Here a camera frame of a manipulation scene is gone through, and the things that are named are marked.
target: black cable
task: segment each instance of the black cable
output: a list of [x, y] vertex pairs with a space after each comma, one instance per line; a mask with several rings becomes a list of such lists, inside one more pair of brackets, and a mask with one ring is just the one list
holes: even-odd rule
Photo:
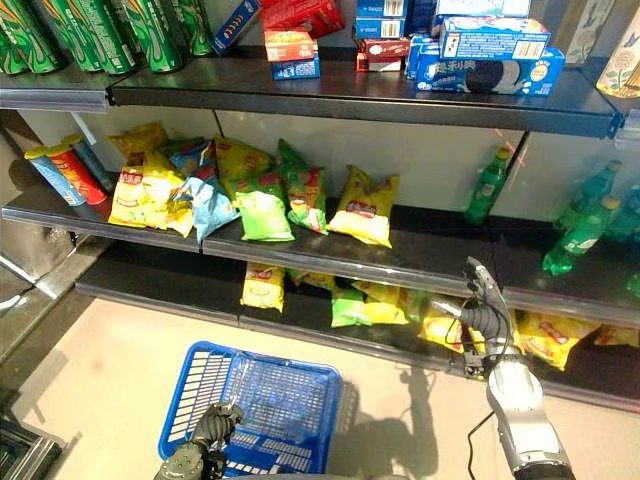
[[480, 421], [480, 423], [478, 423], [475, 427], [473, 427], [473, 429], [467, 434], [467, 442], [469, 442], [469, 462], [467, 462], [467, 471], [469, 472], [469, 476], [471, 477], [471, 480], [476, 480], [476, 477], [473, 475], [473, 470], [471, 469], [471, 464], [473, 463], [473, 443], [471, 443], [471, 436], [474, 433], [476, 433], [480, 429], [480, 427], [482, 427], [482, 425], [487, 423], [487, 420], [489, 420], [493, 415], [494, 415], [494, 412], [492, 411], [489, 415], [484, 417]]

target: blue pringles can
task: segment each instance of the blue pringles can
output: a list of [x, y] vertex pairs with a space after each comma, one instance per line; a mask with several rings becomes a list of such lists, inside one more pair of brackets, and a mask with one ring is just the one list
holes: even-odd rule
[[69, 183], [69, 180], [58, 171], [47, 157], [47, 147], [36, 147], [24, 152], [24, 158], [31, 162], [40, 175], [64, 198], [71, 206], [82, 205], [85, 198]]
[[98, 156], [91, 150], [91, 147], [87, 145], [82, 135], [79, 133], [68, 135], [64, 137], [60, 143], [73, 148], [73, 151], [80, 157], [80, 161], [87, 167], [87, 170], [89, 170], [100, 186], [104, 188], [106, 192], [113, 193], [116, 188], [113, 180], [100, 163]]

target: shopping basket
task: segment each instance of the shopping basket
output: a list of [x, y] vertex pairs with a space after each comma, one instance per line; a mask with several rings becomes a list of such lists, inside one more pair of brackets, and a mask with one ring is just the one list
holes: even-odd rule
[[158, 452], [163, 459], [187, 441], [212, 403], [244, 411], [228, 455], [226, 476], [324, 473], [340, 396], [331, 367], [198, 342], [182, 366]]

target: robotic hand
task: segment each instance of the robotic hand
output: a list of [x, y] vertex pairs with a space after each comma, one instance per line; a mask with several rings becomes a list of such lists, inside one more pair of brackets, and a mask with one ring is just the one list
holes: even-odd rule
[[202, 415], [191, 439], [176, 448], [154, 480], [218, 480], [224, 475], [227, 456], [220, 450], [244, 413], [237, 406], [213, 404]]
[[485, 338], [487, 356], [482, 369], [488, 383], [487, 398], [498, 418], [500, 442], [511, 472], [517, 480], [575, 480], [569, 459], [542, 408], [540, 382], [514, 345], [514, 324], [498, 285], [471, 257], [465, 276], [473, 298], [462, 309], [440, 301], [434, 301], [433, 306]]

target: red pringles can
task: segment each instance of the red pringles can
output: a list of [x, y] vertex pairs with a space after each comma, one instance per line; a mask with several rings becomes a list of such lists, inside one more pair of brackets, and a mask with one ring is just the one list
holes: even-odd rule
[[69, 180], [69, 183], [87, 199], [89, 205], [96, 205], [107, 198], [69, 145], [56, 145], [49, 148], [47, 157]]

